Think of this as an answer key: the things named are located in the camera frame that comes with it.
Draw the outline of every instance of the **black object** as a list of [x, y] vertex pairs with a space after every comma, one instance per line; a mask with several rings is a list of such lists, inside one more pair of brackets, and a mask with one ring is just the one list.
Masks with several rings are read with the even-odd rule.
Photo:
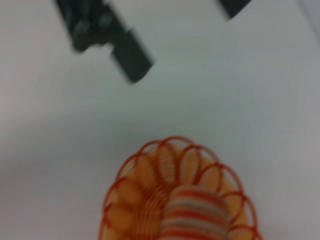
[[55, 0], [67, 26], [75, 50], [84, 52], [92, 45], [114, 46], [112, 55], [128, 79], [141, 80], [153, 63], [138, 43], [132, 30], [127, 31], [110, 3], [102, 0]]
[[228, 16], [232, 19], [240, 13], [251, 0], [219, 0], [219, 2]]

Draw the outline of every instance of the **white wall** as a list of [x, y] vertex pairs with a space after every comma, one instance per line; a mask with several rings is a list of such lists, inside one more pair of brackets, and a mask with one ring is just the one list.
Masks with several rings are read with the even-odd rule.
[[185, 135], [241, 176], [266, 240], [316, 239], [320, 48], [294, 0], [226, 23], [211, 0], [116, 0], [157, 62], [128, 85], [110, 49], [70, 50], [52, 1], [0, 2], [0, 239], [96, 239], [115, 171]]

